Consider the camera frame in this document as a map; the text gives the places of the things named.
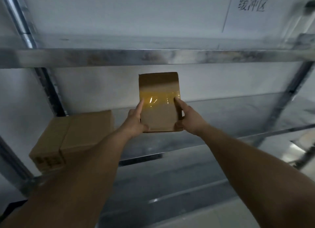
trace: person's right hand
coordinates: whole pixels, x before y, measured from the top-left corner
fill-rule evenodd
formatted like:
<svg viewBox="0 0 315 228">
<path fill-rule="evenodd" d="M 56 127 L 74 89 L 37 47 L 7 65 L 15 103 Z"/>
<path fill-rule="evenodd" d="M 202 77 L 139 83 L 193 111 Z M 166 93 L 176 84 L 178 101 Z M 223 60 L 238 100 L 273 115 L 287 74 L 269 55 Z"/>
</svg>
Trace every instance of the person's right hand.
<svg viewBox="0 0 315 228">
<path fill-rule="evenodd" d="M 175 97 L 175 101 L 185 113 L 183 120 L 177 121 L 176 126 L 184 128 L 184 130 L 191 134 L 200 136 L 203 129 L 208 126 L 208 123 L 191 106 L 188 106 L 187 103 L 177 97 Z"/>
</svg>

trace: small cardboard box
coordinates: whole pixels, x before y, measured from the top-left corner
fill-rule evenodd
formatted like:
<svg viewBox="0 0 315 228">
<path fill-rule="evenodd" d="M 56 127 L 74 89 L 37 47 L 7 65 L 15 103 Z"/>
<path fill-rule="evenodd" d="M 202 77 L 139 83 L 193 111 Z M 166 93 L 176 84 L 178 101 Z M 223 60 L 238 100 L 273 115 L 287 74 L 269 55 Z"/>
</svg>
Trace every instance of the small cardboard box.
<svg viewBox="0 0 315 228">
<path fill-rule="evenodd" d="M 60 169 L 113 130 L 110 110 L 53 118 L 29 156 L 42 173 Z"/>
<path fill-rule="evenodd" d="M 139 95 L 144 98 L 141 122 L 150 132 L 182 131 L 175 123 L 182 119 L 174 98 L 180 98 L 177 72 L 139 75 Z"/>
</svg>

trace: person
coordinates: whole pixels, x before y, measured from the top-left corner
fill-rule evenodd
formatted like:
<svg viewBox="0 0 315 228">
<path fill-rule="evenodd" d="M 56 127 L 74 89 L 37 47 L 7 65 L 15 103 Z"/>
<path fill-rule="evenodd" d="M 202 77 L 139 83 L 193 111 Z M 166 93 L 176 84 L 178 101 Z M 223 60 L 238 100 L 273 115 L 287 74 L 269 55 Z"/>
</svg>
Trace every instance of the person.
<svg viewBox="0 0 315 228">
<path fill-rule="evenodd" d="M 312 180 L 287 163 L 229 137 L 185 102 L 175 100 L 185 114 L 176 125 L 204 140 L 261 227 L 315 226 Z M 4 227 L 94 227 L 111 193 L 125 144 L 149 130 L 140 123 L 143 103 L 130 110 L 120 128 L 86 156 L 42 185 Z"/>
</svg>

